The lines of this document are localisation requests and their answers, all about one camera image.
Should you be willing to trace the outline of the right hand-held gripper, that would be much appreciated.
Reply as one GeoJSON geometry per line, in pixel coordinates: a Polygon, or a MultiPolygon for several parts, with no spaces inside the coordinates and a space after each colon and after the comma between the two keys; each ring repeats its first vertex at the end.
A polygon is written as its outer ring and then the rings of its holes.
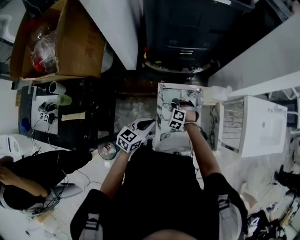
{"type": "Polygon", "coordinates": [[[172,99],[172,114],[169,121],[169,127],[175,130],[184,130],[185,118],[187,111],[197,112],[196,107],[190,100],[172,99]]]}

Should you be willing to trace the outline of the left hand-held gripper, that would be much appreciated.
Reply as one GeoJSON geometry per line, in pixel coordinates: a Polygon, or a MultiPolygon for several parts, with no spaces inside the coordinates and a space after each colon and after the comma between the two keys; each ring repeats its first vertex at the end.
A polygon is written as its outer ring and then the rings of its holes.
{"type": "Polygon", "coordinates": [[[136,119],[128,126],[124,126],[117,135],[116,144],[126,153],[138,149],[146,141],[146,137],[155,126],[151,118],[136,119]]]}

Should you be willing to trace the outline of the person's right forearm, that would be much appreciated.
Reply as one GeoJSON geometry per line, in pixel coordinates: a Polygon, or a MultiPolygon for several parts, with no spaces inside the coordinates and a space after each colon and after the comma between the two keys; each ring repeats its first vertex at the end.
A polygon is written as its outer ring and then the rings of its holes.
{"type": "Polygon", "coordinates": [[[205,179],[213,173],[221,173],[215,155],[201,134],[197,123],[187,122],[184,128],[191,140],[202,178],[205,179]]]}

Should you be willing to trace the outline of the person's left forearm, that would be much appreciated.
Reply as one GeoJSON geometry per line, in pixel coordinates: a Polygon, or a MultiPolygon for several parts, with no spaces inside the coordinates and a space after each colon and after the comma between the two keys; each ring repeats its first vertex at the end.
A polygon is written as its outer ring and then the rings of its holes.
{"type": "Polygon", "coordinates": [[[129,157],[130,153],[121,150],[101,185],[100,191],[110,199],[115,196],[123,183],[129,157]]]}

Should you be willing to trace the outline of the chrome faucet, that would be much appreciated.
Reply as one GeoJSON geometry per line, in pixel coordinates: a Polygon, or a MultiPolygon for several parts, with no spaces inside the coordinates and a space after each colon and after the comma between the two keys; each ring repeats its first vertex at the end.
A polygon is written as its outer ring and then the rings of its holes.
{"type": "Polygon", "coordinates": [[[200,114],[202,111],[203,106],[203,91],[200,88],[197,88],[196,91],[196,109],[197,112],[200,114]]]}

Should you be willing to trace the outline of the dark round waste bin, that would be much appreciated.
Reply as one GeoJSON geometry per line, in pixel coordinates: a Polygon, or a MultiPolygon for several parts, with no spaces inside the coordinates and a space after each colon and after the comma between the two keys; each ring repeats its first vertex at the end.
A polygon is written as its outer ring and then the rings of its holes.
{"type": "Polygon", "coordinates": [[[98,145],[98,153],[104,160],[113,160],[117,155],[117,149],[114,143],[104,142],[98,145]]]}

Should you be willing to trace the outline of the black table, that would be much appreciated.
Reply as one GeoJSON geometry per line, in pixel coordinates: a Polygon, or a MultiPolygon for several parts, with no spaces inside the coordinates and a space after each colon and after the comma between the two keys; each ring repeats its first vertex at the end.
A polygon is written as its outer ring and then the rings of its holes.
{"type": "Polygon", "coordinates": [[[34,82],[22,87],[18,115],[19,134],[68,150],[96,147],[100,131],[113,134],[116,96],[110,85],[96,78],[70,79],[58,83],[66,88],[65,94],[72,98],[70,105],[58,106],[58,134],[44,133],[32,127],[30,131],[23,132],[19,127],[23,118],[31,123],[34,90],[38,96],[53,95],[49,92],[50,82],[34,82]],[[62,115],[82,112],[86,112],[84,120],[61,121],[62,115]]]}

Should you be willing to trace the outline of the beige flat strip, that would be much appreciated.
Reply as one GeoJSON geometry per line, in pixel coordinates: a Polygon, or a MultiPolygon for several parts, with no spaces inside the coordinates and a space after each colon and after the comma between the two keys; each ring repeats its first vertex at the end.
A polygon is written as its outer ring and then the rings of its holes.
{"type": "Polygon", "coordinates": [[[85,119],[85,113],[86,112],[62,115],[61,116],[61,121],[84,120],[85,119]]]}

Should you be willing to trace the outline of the person's black shirt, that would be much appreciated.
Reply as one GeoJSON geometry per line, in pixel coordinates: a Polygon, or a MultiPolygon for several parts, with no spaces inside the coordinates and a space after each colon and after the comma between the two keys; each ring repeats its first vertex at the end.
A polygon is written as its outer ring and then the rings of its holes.
{"type": "Polygon", "coordinates": [[[220,173],[200,187],[190,157],[145,146],[131,156],[122,186],[110,199],[91,190],[70,224],[72,240],[143,240],[176,230],[197,240],[238,240],[247,210],[220,173]]]}

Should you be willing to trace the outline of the black cabinet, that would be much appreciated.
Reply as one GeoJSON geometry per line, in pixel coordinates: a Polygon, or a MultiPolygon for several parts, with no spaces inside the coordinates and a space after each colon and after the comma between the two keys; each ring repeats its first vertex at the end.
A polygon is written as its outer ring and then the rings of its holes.
{"type": "Polygon", "coordinates": [[[167,68],[201,67],[231,28],[235,8],[214,0],[143,0],[146,60],[167,68]]]}

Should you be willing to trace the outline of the grey office chair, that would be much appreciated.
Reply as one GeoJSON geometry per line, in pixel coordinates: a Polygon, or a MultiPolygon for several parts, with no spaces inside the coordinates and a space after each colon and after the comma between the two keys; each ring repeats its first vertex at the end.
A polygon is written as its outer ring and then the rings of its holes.
{"type": "Polygon", "coordinates": [[[51,188],[50,194],[42,202],[23,210],[22,213],[30,217],[39,217],[52,210],[62,199],[73,197],[82,191],[83,189],[74,183],[61,183],[51,188]]]}

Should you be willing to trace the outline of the idle hand-held gripper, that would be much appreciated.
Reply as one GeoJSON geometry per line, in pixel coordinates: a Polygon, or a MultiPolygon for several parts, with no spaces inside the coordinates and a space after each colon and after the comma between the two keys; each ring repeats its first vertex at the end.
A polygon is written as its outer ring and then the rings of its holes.
{"type": "Polygon", "coordinates": [[[54,102],[43,102],[38,107],[38,111],[40,112],[39,118],[49,124],[53,124],[58,117],[58,106],[54,102]]]}

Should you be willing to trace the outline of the white plastic cup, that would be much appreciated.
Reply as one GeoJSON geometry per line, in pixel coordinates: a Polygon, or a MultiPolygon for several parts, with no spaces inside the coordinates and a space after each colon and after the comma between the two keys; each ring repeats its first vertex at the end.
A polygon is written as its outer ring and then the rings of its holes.
{"type": "Polygon", "coordinates": [[[66,88],[56,81],[52,81],[49,85],[49,92],[51,94],[65,94],[66,88]]]}

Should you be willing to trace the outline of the large brown cardboard box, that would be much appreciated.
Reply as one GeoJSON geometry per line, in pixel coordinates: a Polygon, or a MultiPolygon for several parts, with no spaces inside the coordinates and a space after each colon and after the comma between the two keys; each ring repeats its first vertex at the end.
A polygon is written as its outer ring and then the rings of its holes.
{"type": "Polygon", "coordinates": [[[36,21],[25,12],[19,25],[10,58],[10,77],[25,81],[59,81],[101,76],[105,38],[79,0],[59,0],[36,21]],[[30,63],[30,33],[35,22],[56,28],[54,37],[56,69],[39,73],[30,63]]]}

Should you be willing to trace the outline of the blue round cap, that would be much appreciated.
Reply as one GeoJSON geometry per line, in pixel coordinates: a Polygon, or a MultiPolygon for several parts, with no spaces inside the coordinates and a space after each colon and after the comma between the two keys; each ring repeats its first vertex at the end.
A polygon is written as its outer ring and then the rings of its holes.
{"type": "Polygon", "coordinates": [[[28,132],[31,129],[31,123],[27,118],[20,120],[19,127],[23,132],[28,132]]]}

